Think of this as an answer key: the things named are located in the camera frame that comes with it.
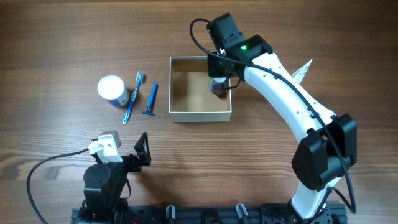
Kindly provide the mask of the white cardboard box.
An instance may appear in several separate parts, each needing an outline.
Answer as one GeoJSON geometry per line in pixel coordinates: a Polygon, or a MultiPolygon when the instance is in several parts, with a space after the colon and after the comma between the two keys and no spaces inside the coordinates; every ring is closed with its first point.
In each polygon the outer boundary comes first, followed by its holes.
{"type": "Polygon", "coordinates": [[[169,114],[174,123],[228,122],[231,91],[221,96],[209,88],[206,56],[170,57],[169,114]]]}

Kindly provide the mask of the white tube with print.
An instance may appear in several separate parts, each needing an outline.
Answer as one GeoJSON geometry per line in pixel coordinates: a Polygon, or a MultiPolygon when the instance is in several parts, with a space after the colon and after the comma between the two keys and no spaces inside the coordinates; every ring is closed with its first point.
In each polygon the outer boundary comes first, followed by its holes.
{"type": "Polygon", "coordinates": [[[298,83],[301,84],[303,81],[305,74],[307,73],[310,65],[312,63],[312,59],[310,59],[305,65],[299,68],[296,72],[292,74],[292,78],[298,83]]]}

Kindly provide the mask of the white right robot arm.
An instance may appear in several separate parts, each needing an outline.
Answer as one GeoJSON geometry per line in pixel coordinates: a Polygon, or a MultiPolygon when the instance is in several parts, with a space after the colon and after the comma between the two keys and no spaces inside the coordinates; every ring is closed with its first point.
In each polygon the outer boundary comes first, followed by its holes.
{"type": "Polygon", "coordinates": [[[256,89],[288,124],[298,141],[292,168],[299,185],[291,206],[301,220],[310,222],[323,210],[335,184],[344,177],[349,197],[343,198],[356,213],[353,185],[348,174],[357,161],[357,124],[349,115],[337,116],[314,99],[282,66],[272,47],[259,35],[241,32],[213,34],[216,59],[214,77],[238,77],[256,89]]]}

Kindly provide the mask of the clear spray bottle dark liquid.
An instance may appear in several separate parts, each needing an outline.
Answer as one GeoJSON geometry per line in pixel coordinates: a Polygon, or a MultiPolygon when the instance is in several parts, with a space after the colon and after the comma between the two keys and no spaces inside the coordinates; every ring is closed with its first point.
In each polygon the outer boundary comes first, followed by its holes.
{"type": "Polygon", "coordinates": [[[218,78],[209,78],[209,89],[210,91],[217,96],[221,96],[225,93],[227,78],[218,77],[218,78]]]}

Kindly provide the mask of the blue disposable razor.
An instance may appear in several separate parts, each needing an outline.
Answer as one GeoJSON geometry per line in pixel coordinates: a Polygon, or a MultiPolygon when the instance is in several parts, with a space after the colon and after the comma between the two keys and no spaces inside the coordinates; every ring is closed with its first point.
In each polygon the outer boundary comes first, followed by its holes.
{"type": "Polygon", "coordinates": [[[145,111],[142,111],[142,114],[155,116],[155,113],[153,112],[153,107],[154,107],[158,87],[159,87],[159,85],[157,83],[154,83],[154,85],[152,87],[151,94],[150,94],[150,98],[149,98],[149,101],[147,104],[147,108],[145,111]]]}

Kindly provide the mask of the blue white toothbrush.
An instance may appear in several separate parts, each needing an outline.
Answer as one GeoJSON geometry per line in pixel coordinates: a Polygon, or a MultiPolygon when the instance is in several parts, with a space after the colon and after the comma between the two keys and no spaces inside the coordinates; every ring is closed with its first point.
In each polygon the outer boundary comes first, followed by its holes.
{"type": "Polygon", "coordinates": [[[140,88],[141,83],[143,81],[144,81],[144,73],[142,71],[138,71],[137,75],[136,75],[137,85],[136,85],[136,87],[135,87],[135,89],[134,89],[134,91],[133,91],[133,93],[131,95],[130,104],[129,104],[129,106],[128,106],[126,112],[125,112],[124,118],[123,118],[123,124],[127,124],[127,122],[129,121],[129,118],[130,118],[131,113],[132,113],[132,108],[133,108],[134,102],[136,100],[136,96],[138,94],[139,88],[140,88]]]}

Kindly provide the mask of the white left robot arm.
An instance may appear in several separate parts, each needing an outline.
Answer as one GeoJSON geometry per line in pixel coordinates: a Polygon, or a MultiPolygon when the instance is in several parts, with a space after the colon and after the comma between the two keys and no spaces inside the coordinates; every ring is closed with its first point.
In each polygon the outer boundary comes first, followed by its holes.
{"type": "Polygon", "coordinates": [[[131,189],[129,173],[151,164],[148,135],[144,132],[134,145],[135,155],[121,156],[120,146],[117,131],[103,132],[88,145],[96,164],[83,175],[85,199],[73,223],[139,223],[121,193],[125,186],[131,189]]]}

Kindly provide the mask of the white round jar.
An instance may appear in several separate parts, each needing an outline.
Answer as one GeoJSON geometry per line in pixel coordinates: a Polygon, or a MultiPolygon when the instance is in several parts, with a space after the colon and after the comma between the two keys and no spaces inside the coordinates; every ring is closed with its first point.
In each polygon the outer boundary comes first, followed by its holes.
{"type": "Polygon", "coordinates": [[[98,94],[114,107],[122,107],[129,102],[129,92],[123,80],[116,75],[103,77],[97,86],[98,94]]]}

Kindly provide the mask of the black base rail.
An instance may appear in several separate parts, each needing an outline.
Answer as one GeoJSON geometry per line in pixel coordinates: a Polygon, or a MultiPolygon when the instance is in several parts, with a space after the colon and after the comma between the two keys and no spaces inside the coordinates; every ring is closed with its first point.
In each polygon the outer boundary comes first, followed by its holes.
{"type": "Polygon", "coordinates": [[[72,223],[302,223],[288,204],[265,203],[246,206],[238,212],[237,206],[229,207],[156,207],[131,206],[112,218],[91,215],[88,209],[73,209],[72,223]]]}

